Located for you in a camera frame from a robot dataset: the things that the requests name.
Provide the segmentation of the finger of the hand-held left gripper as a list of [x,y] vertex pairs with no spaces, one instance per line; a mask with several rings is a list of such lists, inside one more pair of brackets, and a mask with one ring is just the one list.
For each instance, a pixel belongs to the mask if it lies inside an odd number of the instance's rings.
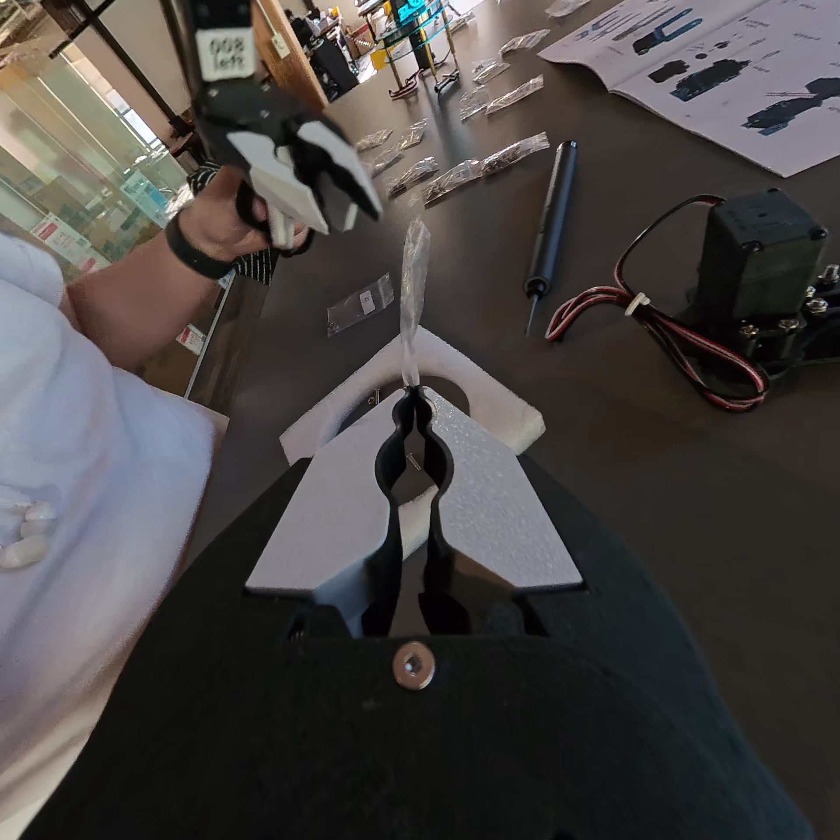
[[329,226],[312,189],[298,180],[286,147],[277,148],[273,139],[251,131],[234,131],[227,140],[248,165],[255,193],[267,204],[272,237],[293,237],[296,224],[321,235]]
[[358,212],[375,222],[381,220],[382,201],[371,176],[335,123],[308,120],[299,124],[296,167],[313,192],[325,233],[351,230]]

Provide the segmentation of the dark desk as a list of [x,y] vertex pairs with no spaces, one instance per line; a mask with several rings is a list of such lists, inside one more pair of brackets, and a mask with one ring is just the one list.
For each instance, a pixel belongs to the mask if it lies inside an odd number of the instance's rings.
[[[546,131],[552,150],[473,183],[423,215],[431,234],[426,329],[542,414],[528,456],[631,547],[703,648],[751,744],[820,838],[838,838],[838,364],[794,371],[757,411],[706,404],[648,334],[615,308],[587,312],[563,342],[542,334],[553,310],[612,278],[625,247],[699,193],[777,186],[830,233],[838,262],[838,160],[780,179],[606,92],[589,71],[536,50],[511,55],[494,96],[542,73],[544,88],[475,124],[458,89],[391,101],[377,74],[331,106],[352,138],[426,116],[408,159],[442,170]],[[524,336],[522,293],[553,146],[579,160],[559,277]],[[415,195],[380,224],[318,237],[282,260],[261,317],[196,525],[190,560],[287,468],[280,434],[398,335],[398,300],[328,339],[328,307],[389,272],[398,289]]]

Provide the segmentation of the black office chair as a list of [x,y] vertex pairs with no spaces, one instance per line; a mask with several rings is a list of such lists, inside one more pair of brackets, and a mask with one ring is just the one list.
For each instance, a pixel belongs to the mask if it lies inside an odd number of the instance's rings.
[[328,102],[334,102],[359,85],[358,77],[340,47],[328,38],[319,38],[309,47],[310,65]]

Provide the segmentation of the white foam square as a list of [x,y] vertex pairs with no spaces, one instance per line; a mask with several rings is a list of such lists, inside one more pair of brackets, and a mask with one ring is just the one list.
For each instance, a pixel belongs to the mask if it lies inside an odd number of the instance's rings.
[[[469,415],[517,455],[545,432],[541,413],[484,371],[476,362],[432,332],[419,327],[416,351],[421,381],[437,377],[464,393]],[[337,436],[342,423],[376,387],[402,380],[402,343],[393,338],[357,371],[289,426],[279,437],[289,465],[310,458]],[[418,550],[429,533],[433,492],[426,490],[399,508],[403,559]]]

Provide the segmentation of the wooden pillar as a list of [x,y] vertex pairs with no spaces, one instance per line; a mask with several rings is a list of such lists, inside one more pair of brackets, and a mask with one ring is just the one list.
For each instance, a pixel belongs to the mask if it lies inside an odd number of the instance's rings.
[[279,89],[320,115],[328,100],[278,1],[252,1],[255,48]]

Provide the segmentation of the glass partition with posters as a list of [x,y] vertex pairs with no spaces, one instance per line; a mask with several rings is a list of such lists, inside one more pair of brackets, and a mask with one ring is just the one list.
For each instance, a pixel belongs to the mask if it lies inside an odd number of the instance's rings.
[[187,174],[81,52],[2,51],[2,232],[49,253],[65,286],[125,258],[187,206]]

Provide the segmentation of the scatter of small parts bags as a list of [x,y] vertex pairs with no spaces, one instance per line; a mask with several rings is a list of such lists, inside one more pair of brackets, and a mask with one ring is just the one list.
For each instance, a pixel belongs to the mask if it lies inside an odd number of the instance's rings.
[[[509,108],[520,102],[544,86],[543,75],[538,75],[505,95],[489,100],[486,86],[476,85],[466,101],[469,108],[463,108],[461,116],[482,112],[487,116]],[[404,151],[416,145],[422,139],[426,129],[425,119],[415,123],[404,132],[400,142],[389,147],[371,163],[366,165],[366,171],[371,175],[378,175],[388,166],[396,163],[403,156]],[[524,161],[532,154],[546,151],[550,141],[546,132],[540,132],[524,140],[487,156],[484,160],[468,159],[458,163],[455,167],[439,173],[439,166],[433,156],[428,156],[413,164],[402,175],[391,179],[386,186],[389,198],[402,195],[419,183],[424,183],[421,195],[424,205],[431,205],[443,200],[446,195],[479,179],[487,179],[504,172],[511,166]],[[349,296],[345,301],[328,310],[328,335],[333,335],[348,327],[355,320],[366,319],[374,312],[386,308],[393,300],[394,292],[388,275],[384,275],[368,287]]]

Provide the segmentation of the black metal bar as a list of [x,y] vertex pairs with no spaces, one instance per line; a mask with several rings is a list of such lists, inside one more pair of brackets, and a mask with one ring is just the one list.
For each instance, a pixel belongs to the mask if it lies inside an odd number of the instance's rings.
[[532,258],[523,282],[523,290],[530,300],[525,336],[529,336],[538,303],[551,292],[557,273],[578,151],[578,143],[566,140],[559,144],[554,156]]

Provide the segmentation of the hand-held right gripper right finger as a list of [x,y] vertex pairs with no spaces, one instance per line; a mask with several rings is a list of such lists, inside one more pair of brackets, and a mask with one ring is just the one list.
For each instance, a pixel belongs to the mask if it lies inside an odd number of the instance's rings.
[[432,634],[472,634],[499,604],[584,586],[513,449],[428,387],[418,430],[436,486],[418,596]]

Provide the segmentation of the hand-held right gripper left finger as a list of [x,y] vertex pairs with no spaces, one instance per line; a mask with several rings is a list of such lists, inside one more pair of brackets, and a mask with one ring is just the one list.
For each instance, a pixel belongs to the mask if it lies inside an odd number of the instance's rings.
[[353,636],[389,635],[403,567],[392,490],[414,417],[406,388],[320,448],[247,579],[249,594],[331,606]]

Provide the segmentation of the person's left hand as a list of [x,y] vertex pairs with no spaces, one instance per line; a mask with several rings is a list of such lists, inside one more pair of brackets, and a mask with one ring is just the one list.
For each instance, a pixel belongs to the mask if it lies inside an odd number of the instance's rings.
[[270,246],[270,237],[245,221],[237,209],[244,183],[242,171],[224,166],[182,211],[179,225],[186,241],[205,256],[231,263]]

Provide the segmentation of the black wristband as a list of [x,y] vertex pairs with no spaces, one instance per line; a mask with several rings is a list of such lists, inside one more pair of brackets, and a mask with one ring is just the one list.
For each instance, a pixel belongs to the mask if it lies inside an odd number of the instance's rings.
[[173,256],[185,267],[209,280],[220,280],[234,271],[234,261],[211,257],[187,240],[181,227],[182,214],[183,210],[174,215],[164,230],[166,243]]

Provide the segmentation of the clear bag with red parts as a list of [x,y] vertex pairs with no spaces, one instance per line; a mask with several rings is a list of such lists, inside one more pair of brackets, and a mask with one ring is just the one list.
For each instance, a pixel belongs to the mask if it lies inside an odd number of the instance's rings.
[[406,231],[402,255],[400,343],[405,388],[419,386],[416,336],[424,310],[430,240],[423,218],[415,217]]

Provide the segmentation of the open instruction booklet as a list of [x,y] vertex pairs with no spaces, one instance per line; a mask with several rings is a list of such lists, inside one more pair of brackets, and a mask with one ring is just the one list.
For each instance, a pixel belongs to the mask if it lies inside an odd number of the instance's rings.
[[781,177],[839,154],[838,1],[621,2],[539,56]]

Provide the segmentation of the person's left forearm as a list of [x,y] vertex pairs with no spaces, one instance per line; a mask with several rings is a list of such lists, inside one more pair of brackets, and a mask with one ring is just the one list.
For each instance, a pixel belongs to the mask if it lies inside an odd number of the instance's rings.
[[219,292],[217,280],[140,254],[74,282],[62,311],[108,362],[135,372]]

